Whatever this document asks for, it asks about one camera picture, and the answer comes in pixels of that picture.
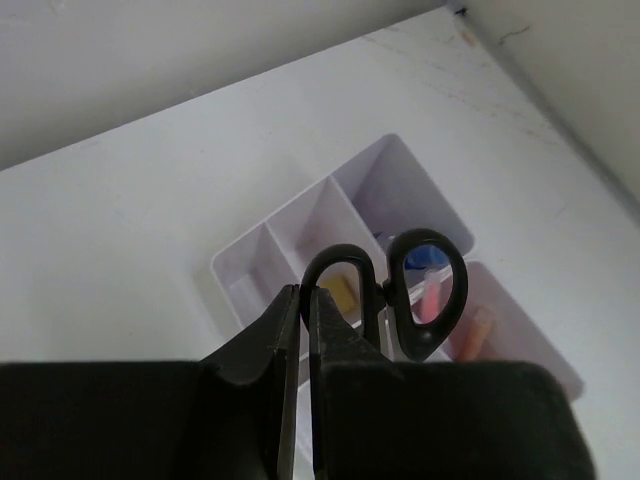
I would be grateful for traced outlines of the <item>clear glue bottle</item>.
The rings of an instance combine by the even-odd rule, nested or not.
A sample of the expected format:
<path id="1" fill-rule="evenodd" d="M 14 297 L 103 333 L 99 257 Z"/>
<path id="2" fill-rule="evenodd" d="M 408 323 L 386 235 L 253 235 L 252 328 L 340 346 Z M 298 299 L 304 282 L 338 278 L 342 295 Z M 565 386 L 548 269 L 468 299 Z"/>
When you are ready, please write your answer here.
<path id="1" fill-rule="evenodd" d="M 430 234 L 436 237 L 446 238 L 442 233 L 427 228 L 411 228 L 400 230 L 392 234 L 390 231 L 377 230 L 373 232 L 373 238 L 385 254 L 387 269 L 392 272 L 396 266 L 402 266 L 405 271 L 441 270 L 450 265 L 450 257 L 439 246 L 433 243 L 419 243 L 414 246 L 400 260 L 390 256 L 393 242 L 400 236 L 410 234 L 417 237 L 419 234 Z"/>

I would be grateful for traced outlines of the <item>red highlighter pen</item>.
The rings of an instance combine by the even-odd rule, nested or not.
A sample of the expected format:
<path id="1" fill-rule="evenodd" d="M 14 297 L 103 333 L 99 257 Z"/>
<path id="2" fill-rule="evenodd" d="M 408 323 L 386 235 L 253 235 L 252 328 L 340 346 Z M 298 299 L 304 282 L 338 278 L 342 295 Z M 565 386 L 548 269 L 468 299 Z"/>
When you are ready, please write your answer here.
<path id="1" fill-rule="evenodd" d="M 437 270 L 427 270 L 423 280 L 418 318 L 422 324 L 429 324 L 437 319 L 441 310 L 441 275 Z"/>

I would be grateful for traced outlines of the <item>yellow eraser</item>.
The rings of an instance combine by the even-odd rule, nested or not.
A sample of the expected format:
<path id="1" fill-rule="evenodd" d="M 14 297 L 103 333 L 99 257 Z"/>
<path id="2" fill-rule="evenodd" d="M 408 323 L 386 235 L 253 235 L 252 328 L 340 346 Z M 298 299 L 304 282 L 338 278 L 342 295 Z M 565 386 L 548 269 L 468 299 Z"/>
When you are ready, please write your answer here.
<path id="1" fill-rule="evenodd" d="M 359 301 L 344 275 L 326 277 L 319 282 L 319 286 L 329 291 L 341 314 L 350 314 L 359 308 Z"/>

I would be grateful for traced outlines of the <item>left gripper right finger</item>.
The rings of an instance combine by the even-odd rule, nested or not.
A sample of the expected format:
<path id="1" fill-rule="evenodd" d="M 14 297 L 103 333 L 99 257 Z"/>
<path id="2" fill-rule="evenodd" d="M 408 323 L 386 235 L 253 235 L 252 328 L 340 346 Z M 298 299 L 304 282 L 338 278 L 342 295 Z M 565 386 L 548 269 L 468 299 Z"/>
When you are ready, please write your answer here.
<path id="1" fill-rule="evenodd" d="M 315 289 L 308 320 L 319 479 L 591 479 L 556 379 L 526 362 L 394 362 Z"/>

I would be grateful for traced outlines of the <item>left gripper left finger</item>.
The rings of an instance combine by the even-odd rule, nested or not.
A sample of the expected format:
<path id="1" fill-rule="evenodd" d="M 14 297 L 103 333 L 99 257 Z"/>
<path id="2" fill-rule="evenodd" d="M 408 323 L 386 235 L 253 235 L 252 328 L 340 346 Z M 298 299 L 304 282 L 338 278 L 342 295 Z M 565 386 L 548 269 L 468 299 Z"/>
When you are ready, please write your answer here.
<path id="1" fill-rule="evenodd" d="M 197 361 L 5 363 L 5 479 L 289 479 L 300 294 Z"/>

